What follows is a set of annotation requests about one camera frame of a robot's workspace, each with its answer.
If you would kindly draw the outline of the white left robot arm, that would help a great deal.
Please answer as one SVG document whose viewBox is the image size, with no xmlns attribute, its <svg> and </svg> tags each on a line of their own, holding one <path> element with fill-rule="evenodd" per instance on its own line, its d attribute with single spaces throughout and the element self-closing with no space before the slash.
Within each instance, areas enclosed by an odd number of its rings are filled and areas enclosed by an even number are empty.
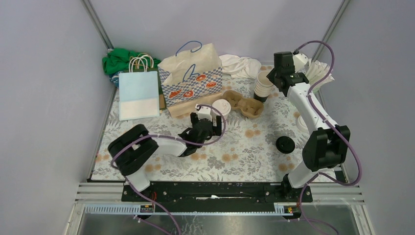
<svg viewBox="0 0 415 235">
<path fill-rule="evenodd" d="M 108 145 L 111 166 L 125 177 L 138 200 L 146 201 L 152 194 L 150 180 L 142 169 L 151 156 L 187 157 L 208 145 L 206 141 L 212 137 L 223 136 L 226 129 L 223 115 L 210 120 L 196 112 L 191 113 L 190 117 L 192 126 L 177 137 L 151 134 L 143 124 L 138 124 Z"/>
</svg>

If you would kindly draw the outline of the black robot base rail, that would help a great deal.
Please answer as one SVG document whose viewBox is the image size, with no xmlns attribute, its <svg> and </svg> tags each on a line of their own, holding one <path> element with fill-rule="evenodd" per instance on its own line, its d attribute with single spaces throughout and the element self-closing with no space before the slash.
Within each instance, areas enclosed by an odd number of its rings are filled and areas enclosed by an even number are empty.
<svg viewBox="0 0 415 235">
<path fill-rule="evenodd" d="M 152 181 L 139 196 L 124 185 L 123 202 L 145 202 L 148 197 L 174 212 L 273 212 L 276 203 L 297 206 L 313 201 L 310 187 L 290 188 L 266 182 L 169 182 Z"/>
</svg>

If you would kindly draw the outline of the light blue paper bag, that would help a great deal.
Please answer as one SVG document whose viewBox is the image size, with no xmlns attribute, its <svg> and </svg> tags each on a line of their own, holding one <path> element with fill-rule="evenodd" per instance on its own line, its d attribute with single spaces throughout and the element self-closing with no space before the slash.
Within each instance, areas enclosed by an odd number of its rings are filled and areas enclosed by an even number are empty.
<svg viewBox="0 0 415 235">
<path fill-rule="evenodd" d="M 129 71 L 119 75 L 121 121 L 160 115 L 158 72 L 148 70 L 153 67 L 153 58 L 140 54 L 130 60 Z"/>
</svg>

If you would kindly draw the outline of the white paper coffee cup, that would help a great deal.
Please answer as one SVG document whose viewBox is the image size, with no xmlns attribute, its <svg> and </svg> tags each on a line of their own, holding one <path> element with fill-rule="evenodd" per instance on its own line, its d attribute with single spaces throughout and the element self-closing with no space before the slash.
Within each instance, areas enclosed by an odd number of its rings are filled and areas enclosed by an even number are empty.
<svg viewBox="0 0 415 235">
<path fill-rule="evenodd" d="M 225 111 L 220 111 L 217 112 L 215 110 L 211 110 L 211 115 L 212 115 L 212 119 L 214 121 L 220 120 L 223 121 L 222 116 L 225 118 L 225 120 L 227 120 L 229 113 L 231 112 L 231 109 L 225 110 Z"/>
</svg>

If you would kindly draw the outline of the white coffee lid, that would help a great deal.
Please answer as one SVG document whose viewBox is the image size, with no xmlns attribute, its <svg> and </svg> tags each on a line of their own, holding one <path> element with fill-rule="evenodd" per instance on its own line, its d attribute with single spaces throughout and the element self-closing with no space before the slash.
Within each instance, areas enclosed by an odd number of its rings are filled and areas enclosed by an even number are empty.
<svg viewBox="0 0 415 235">
<path fill-rule="evenodd" d="M 231 111 L 230 103 L 225 99 L 219 99 L 212 103 L 212 107 L 219 111 L 222 115 L 227 115 Z"/>
</svg>

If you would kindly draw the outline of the stack of black paper cups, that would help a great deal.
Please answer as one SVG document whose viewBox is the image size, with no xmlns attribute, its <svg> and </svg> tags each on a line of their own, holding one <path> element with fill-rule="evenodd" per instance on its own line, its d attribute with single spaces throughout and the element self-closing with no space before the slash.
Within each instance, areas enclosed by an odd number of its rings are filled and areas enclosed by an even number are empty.
<svg viewBox="0 0 415 235">
<path fill-rule="evenodd" d="M 275 85 L 268 79 L 269 71 L 261 71 L 255 80 L 254 99 L 264 103 L 272 93 Z"/>
</svg>

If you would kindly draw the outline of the stack of brown cup carriers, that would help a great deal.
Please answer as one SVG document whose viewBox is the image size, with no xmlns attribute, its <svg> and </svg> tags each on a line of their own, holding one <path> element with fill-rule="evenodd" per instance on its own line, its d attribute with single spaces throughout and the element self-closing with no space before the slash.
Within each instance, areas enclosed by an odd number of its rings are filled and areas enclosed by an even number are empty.
<svg viewBox="0 0 415 235">
<path fill-rule="evenodd" d="M 241 93 L 233 90 L 225 91 L 222 99 L 226 100 L 232 110 L 239 110 L 241 114 L 250 119 L 260 117 L 264 110 L 264 104 L 254 98 L 245 98 Z"/>
</svg>

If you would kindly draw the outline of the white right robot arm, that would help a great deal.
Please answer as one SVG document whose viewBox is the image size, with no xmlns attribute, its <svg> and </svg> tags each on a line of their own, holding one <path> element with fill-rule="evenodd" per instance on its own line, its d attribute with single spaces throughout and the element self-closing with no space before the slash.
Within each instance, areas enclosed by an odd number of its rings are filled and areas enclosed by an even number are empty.
<svg viewBox="0 0 415 235">
<path fill-rule="evenodd" d="M 346 160 L 350 130 L 339 126 L 324 110 L 312 92 L 304 73 L 296 72 L 292 52 L 274 53 L 274 68 L 267 78 L 297 108 L 310 137 L 302 150 L 302 162 L 289 174 L 281 187 L 281 197 L 288 202 L 300 195 L 300 188 L 319 172 Z"/>
</svg>

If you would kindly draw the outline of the green cloth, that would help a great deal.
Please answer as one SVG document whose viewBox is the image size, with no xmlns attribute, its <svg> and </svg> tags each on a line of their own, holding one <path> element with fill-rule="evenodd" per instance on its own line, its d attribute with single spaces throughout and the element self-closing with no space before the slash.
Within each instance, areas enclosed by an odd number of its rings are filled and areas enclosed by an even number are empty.
<svg viewBox="0 0 415 235">
<path fill-rule="evenodd" d="M 144 55 L 145 59 L 150 63 L 151 59 L 147 57 L 149 54 L 145 52 L 136 52 L 124 48 L 110 49 L 107 55 L 102 58 L 102 68 L 106 75 L 112 75 L 116 72 L 127 70 L 132 58 Z"/>
</svg>

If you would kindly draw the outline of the bundle of white wrapped straws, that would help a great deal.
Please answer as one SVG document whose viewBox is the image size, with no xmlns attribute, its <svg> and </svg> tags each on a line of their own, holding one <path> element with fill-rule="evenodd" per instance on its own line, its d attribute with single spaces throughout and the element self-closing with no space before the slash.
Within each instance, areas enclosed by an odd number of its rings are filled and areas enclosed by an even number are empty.
<svg viewBox="0 0 415 235">
<path fill-rule="evenodd" d="M 330 66 L 328 64 L 322 63 L 318 60 L 312 61 L 311 59 L 309 59 L 308 67 L 305 70 L 305 76 L 307 77 L 309 84 L 312 86 L 318 81 L 320 81 L 327 74 L 329 69 Z M 329 74 L 329 76 L 324 81 L 320 82 L 313 88 L 313 92 L 317 92 L 322 85 L 332 82 L 334 80 L 335 79 L 333 78 L 332 74 Z"/>
</svg>

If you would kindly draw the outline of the blue checkered paper bag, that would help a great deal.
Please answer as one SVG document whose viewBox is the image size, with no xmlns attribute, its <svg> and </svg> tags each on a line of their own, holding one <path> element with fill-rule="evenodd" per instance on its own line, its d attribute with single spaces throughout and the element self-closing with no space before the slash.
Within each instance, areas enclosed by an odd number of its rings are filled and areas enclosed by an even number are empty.
<svg viewBox="0 0 415 235">
<path fill-rule="evenodd" d="M 158 64 L 161 88 L 171 117 L 220 98 L 223 68 L 214 44 L 189 41 Z"/>
</svg>

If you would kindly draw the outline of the black coffee lid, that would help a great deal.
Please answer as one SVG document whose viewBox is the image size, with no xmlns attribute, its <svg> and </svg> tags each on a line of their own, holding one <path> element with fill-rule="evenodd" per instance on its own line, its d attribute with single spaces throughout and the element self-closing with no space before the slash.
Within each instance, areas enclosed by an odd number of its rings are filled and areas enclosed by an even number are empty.
<svg viewBox="0 0 415 235">
<path fill-rule="evenodd" d="M 276 148 L 283 154 L 290 154 L 295 149 L 295 142 L 288 136 L 281 136 L 276 140 Z"/>
</svg>

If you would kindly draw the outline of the white cloth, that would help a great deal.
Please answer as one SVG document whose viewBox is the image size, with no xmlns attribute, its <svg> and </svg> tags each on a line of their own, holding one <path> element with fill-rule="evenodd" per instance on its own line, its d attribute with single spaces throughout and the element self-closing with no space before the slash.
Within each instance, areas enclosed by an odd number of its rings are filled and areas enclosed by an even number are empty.
<svg viewBox="0 0 415 235">
<path fill-rule="evenodd" d="M 239 57 L 231 54 L 220 55 L 222 71 L 231 78 L 255 79 L 260 72 L 262 64 L 250 57 Z"/>
</svg>

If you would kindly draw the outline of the stack of white lids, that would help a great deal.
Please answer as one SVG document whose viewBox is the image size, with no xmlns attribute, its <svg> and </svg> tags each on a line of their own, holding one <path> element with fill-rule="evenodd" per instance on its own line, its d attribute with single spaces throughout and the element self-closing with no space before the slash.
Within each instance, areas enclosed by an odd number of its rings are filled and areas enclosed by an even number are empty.
<svg viewBox="0 0 415 235">
<path fill-rule="evenodd" d="M 308 128 L 307 128 L 302 116 L 299 116 L 296 119 L 296 126 L 300 131 L 302 131 L 304 133 L 307 133 L 307 134 L 309 133 Z"/>
</svg>

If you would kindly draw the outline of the floral tablecloth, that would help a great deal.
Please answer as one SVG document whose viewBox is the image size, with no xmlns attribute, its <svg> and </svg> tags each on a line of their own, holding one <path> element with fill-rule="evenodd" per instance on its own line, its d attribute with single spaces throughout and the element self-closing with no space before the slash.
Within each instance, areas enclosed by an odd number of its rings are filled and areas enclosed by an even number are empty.
<svg viewBox="0 0 415 235">
<path fill-rule="evenodd" d="M 175 136 L 191 126 L 189 114 L 171 117 L 167 110 L 160 116 L 136 120 L 119 119 L 119 97 L 114 97 L 102 136 L 91 179 L 119 181 L 122 175 L 111 167 L 108 145 L 137 124 L 156 134 Z M 240 111 L 231 111 L 226 131 L 216 143 L 208 141 L 187 157 L 151 156 L 143 169 L 151 181 L 250 181 L 279 182 L 302 160 L 302 148 L 309 135 L 296 126 L 299 112 L 277 90 L 269 95 L 259 118 L 250 119 Z M 288 136 L 295 142 L 290 154 L 276 148 L 276 140 Z"/>
</svg>

